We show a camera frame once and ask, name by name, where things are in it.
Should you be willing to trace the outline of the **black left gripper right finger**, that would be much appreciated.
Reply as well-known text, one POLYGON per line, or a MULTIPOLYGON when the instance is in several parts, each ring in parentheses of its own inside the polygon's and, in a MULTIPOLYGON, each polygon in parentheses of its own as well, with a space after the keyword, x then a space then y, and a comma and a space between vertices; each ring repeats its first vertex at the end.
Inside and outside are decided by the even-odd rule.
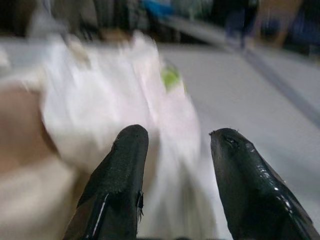
POLYGON ((280 175, 237 130, 210 132, 219 197, 234 240, 318 240, 313 221, 280 175))

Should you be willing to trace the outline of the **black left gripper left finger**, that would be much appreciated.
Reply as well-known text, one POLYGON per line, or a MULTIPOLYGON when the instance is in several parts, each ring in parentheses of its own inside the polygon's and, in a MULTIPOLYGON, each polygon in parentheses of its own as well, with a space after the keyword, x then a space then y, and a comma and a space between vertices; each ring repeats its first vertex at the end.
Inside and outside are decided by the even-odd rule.
POLYGON ((148 131, 122 129, 111 151, 91 174, 79 198, 65 240, 135 240, 143 214, 143 178, 148 131))

